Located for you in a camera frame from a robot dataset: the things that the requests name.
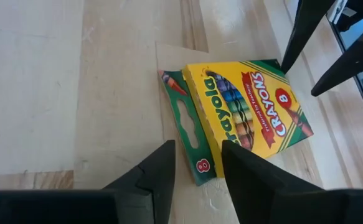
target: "light wood surface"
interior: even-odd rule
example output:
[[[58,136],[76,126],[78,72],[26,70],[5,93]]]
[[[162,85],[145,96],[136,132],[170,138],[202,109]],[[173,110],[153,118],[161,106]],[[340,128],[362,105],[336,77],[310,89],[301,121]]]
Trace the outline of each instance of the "light wood surface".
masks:
[[[0,189],[100,189],[176,139],[171,223],[238,223],[224,179],[194,185],[156,70],[281,62],[297,0],[29,3],[0,0],[0,174],[12,174]],[[324,18],[287,74],[314,136],[268,160],[325,189],[363,188],[356,84],[310,95],[340,54]]]

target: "yellow crayon box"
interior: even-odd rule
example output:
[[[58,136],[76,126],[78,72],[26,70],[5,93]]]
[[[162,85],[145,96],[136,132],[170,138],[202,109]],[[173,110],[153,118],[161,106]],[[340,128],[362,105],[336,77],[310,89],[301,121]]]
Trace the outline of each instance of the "yellow crayon box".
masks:
[[[313,135],[276,60],[191,64],[182,72],[218,177],[223,140],[267,158]]]

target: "red banner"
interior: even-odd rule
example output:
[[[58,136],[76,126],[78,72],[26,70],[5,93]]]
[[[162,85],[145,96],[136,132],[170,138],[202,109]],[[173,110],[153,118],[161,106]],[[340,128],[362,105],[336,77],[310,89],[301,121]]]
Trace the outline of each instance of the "red banner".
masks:
[[[267,142],[268,147],[271,147],[271,145],[275,142],[274,132],[271,128],[270,122],[266,119],[266,115],[259,105],[259,101],[257,101],[249,73],[242,72],[242,82],[245,87],[246,94],[248,95],[249,102],[252,105],[251,110],[254,110],[260,124],[262,125],[263,137]]]

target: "crayola logo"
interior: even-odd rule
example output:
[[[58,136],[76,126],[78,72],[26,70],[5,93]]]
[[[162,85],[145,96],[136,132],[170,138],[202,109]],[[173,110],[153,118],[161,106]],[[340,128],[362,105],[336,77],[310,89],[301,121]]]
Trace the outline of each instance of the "crayola logo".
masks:
[[[270,100],[270,95],[267,92],[263,75],[260,72],[251,72],[250,75],[252,77],[254,87],[258,90],[258,95],[266,109],[265,113],[270,118],[271,125],[275,130],[275,133],[278,136],[283,137],[286,134],[286,128],[278,116],[278,113],[274,110],[274,102]]]
[[[217,87],[214,82],[214,78],[207,77],[204,80],[204,82],[205,82],[205,86],[207,88],[205,95],[207,97],[211,97],[212,104],[216,108],[215,111],[217,113],[217,117],[220,121],[221,127],[223,128],[227,139],[241,145],[241,143],[238,140],[237,135],[232,134],[232,133],[235,133],[235,130],[233,130],[233,126],[231,125],[231,122],[230,122],[231,113],[228,111],[228,109],[223,107],[223,102],[219,97],[219,92],[217,91]]]

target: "crayola crayon box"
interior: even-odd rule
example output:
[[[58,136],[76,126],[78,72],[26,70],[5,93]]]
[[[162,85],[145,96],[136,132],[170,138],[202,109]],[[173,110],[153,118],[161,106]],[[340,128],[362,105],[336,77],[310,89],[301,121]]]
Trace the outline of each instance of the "crayola crayon box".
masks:
[[[182,72],[218,177],[225,139],[266,158],[313,135],[276,60],[191,64]]]

